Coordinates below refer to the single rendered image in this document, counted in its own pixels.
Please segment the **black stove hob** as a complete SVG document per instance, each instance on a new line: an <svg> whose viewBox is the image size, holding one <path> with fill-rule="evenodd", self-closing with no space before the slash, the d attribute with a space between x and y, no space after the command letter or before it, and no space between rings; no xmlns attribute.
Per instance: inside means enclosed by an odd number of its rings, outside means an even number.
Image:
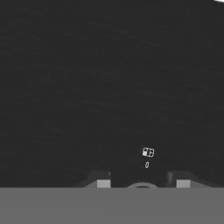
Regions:
<svg viewBox="0 0 224 224"><path fill-rule="evenodd" d="M224 4L0 0L0 187L95 170L224 185Z"/></svg>

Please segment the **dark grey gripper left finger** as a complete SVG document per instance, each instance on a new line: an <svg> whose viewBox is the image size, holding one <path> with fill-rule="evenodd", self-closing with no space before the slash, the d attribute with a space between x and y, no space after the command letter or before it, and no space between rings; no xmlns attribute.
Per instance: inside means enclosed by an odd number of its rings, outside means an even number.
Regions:
<svg viewBox="0 0 224 224"><path fill-rule="evenodd" d="M110 188L111 175L109 171L91 171L86 180L75 184L74 187Z"/></svg>

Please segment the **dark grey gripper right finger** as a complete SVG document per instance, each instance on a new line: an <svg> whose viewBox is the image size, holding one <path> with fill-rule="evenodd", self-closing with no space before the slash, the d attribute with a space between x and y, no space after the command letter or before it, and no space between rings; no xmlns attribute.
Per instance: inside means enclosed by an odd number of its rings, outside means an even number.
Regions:
<svg viewBox="0 0 224 224"><path fill-rule="evenodd" d="M167 187L202 188L216 187L216 184L197 178L189 171L169 171L167 173Z"/></svg>

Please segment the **dark round stove knob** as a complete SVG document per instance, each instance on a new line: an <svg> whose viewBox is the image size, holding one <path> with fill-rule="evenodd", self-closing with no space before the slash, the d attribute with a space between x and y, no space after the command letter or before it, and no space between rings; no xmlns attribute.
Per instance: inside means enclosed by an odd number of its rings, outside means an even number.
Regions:
<svg viewBox="0 0 224 224"><path fill-rule="evenodd" d="M158 188L156 185L149 182L136 182L127 187L128 188Z"/></svg>

